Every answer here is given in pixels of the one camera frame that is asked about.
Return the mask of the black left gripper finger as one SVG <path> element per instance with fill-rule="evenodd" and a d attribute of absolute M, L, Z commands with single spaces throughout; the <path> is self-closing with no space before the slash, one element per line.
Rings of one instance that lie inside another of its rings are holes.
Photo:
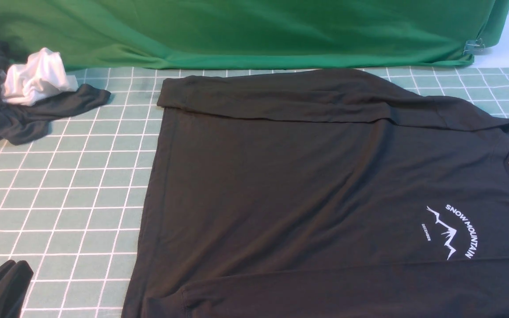
<path fill-rule="evenodd" d="M 0 318 L 20 317 L 33 275 L 24 260 L 8 260 L 0 266 Z"/>

